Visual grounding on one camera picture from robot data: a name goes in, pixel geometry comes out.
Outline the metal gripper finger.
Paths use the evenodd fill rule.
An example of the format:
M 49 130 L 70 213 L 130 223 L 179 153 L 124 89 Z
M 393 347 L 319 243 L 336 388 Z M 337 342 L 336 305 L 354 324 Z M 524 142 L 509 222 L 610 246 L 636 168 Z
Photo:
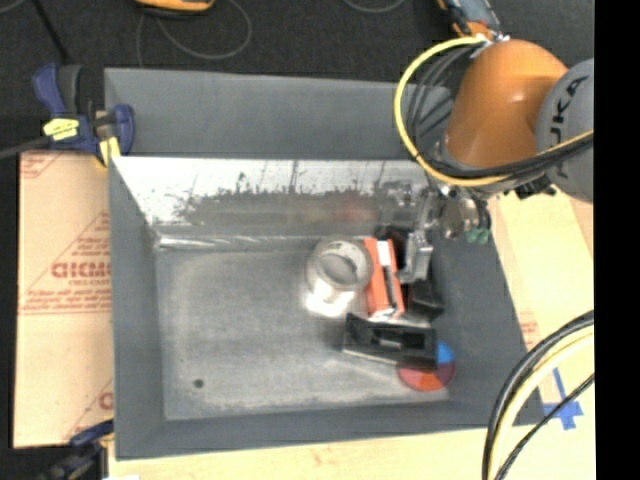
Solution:
M 433 244 L 424 232 L 411 232 L 407 235 L 405 245 L 405 263 L 399 271 L 402 284 L 413 284 L 425 281 L 433 253 Z

